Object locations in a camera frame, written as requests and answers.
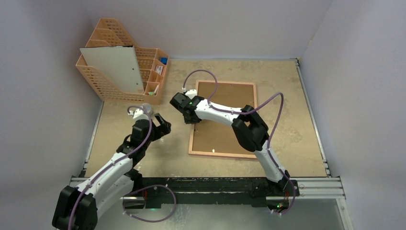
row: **storage compartment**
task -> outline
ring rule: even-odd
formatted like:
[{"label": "storage compartment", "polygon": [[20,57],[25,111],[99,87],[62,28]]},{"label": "storage compartment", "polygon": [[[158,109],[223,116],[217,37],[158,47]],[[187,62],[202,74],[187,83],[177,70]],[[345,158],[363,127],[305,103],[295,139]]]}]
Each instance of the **storage compartment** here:
[{"label": "storage compartment", "polygon": [[[92,66],[88,66],[81,55],[76,63],[76,67],[102,100],[160,104],[164,90],[164,80],[169,67],[169,56],[165,52],[157,48],[140,47],[118,20],[113,18],[101,18],[86,44],[86,47],[101,46],[134,46],[145,89],[144,93],[140,94],[121,91],[120,88],[103,76],[100,71]],[[160,58],[167,58],[167,64],[164,65],[160,62]],[[156,66],[162,66],[161,74],[155,72]],[[153,92],[158,85],[156,95],[147,94],[147,92]]]}]

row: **cork board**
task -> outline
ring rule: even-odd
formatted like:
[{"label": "cork board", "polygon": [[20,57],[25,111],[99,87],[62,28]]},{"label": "cork board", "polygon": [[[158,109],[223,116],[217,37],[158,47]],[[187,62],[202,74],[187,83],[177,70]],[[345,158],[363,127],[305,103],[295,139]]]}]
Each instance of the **cork board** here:
[{"label": "cork board", "polygon": [[[208,98],[215,88],[212,80],[197,80],[197,94]],[[213,103],[243,108],[245,105],[257,107],[257,88],[254,83],[219,81]],[[253,152],[243,149],[231,127],[203,120],[192,125],[189,154],[211,157],[256,159]]]}]

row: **white wall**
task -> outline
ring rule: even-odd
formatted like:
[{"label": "white wall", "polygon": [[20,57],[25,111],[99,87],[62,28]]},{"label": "white wall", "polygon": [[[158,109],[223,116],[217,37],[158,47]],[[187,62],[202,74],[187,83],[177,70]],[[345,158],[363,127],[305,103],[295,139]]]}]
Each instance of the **white wall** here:
[{"label": "white wall", "polygon": [[101,102],[75,68],[93,25],[79,1],[0,3],[0,229],[52,229]]},{"label": "white wall", "polygon": [[357,230],[406,229],[406,1],[336,0],[301,68]]},{"label": "white wall", "polygon": [[84,0],[175,58],[297,58],[332,0]]}]

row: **white arm segment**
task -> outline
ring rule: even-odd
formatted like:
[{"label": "white arm segment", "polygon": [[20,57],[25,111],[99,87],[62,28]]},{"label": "white arm segment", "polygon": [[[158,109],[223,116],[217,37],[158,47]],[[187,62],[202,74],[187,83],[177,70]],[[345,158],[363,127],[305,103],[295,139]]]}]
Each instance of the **white arm segment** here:
[{"label": "white arm segment", "polygon": [[[241,112],[241,108],[231,108],[231,107],[223,106],[223,105],[216,104],[213,102],[210,102],[210,103],[214,107],[219,108],[219,109],[226,109],[226,110],[232,110],[234,112]],[[229,113],[219,112],[217,110],[210,108],[206,99],[200,101],[197,104],[195,113],[202,120],[215,121],[215,122],[221,123],[223,125],[226,125],[228,127],[231,127],[233,120],[239,116],[238,114],[229,114]]]},{"label": "white arm segment", "polygon": [[[263,167],[266,178],[272,182],[278,182],[283,178],[283,175],[270,158],[268,151],[266,150],[267,144],[268,140],[266,140],[265,143],[262,145],[262,150],[261,151],[256,150],[254,154],[257,157],[258,161],[260,162],[261,166]],[[275,159],[276,163],[282,170],[282,172],[285,172],[285,168],[281,165],[278,158],[276,157],[275,151],[273,151],[272,146],[270,146],[269,150],[271,152],[272,157]]]},{"label": "white arm segment", "polygon": [[134,187],[134,181],[122,175],[107,191],[106,196],[96,200],[97,217],[100,218],[121,197],[129,194]]},{"label": "white arm segment", "polygon": [[[118,158],[124,156],[124,153],[115,153],[113,157],[101,168],[99,169],[91,178],[85,182],[78,185],[78,191],[81,192],[89,184],[89,182],[97,175],[100,171],[106,168],[108,165],[113,163]],[[133,160],[130,158],[125,158],[119,163],[115,164],[107,171],[103,173],[86,191],[86,194],[93,194],[93,197],[96,199],[96,203],[99,203],[100,199],[104,199],[107,189],[109,189],[112,184],[114,184],[119,178],[121,178],[125,173],[130,171],[133,168]]]}]

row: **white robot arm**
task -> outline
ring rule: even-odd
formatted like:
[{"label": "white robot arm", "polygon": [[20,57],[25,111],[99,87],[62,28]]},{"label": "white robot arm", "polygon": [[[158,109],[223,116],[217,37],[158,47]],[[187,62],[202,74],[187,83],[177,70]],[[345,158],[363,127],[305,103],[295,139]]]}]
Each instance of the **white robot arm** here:
[{"label": "white robot arm", "polygon": [[[61,191],[52,220],[54,227],[61,230],[92,230],[97,220],[117,200],[144,187],[142,175],[133,167],[145,156],[152,141],[170,133],[171,124],[160,114],[155,114],[160,124],[158,127],[152,121],[150,123],[141,110],[131,115],[135,120],[132,133],[124,139],[113,157],[85,182],[76,187],[66,186]],[[76,212],[72,213],[75,202]]]},{"label": "white robot arm", "polygon": [[[255,154],[265,171],[267,179],[274,183],[281,183],[283,186],[286,185],[287,181],[283,178],[279,170],[281,169],[282,172],[286,172],[285,168],[280,164],[272,147],[270,147],[269,150],[277,165],[268,155],[268,127],[258,113],[254,112],[250,115],[240,115],[236,113],[219,112],[209,106],[207,99],[197,96],[196,90],[177,93],[170,103],[183,114],[186,124],[198,123],[201,120],[211,120],[232,127],[239,144]],[[231,108],[212,102],[210,103],[218,109],[233,112],[248,112],[253,109],[248,105],[244,108]],[[246,121],[250,122],[249,126],[245,125],[244,122]]]}]

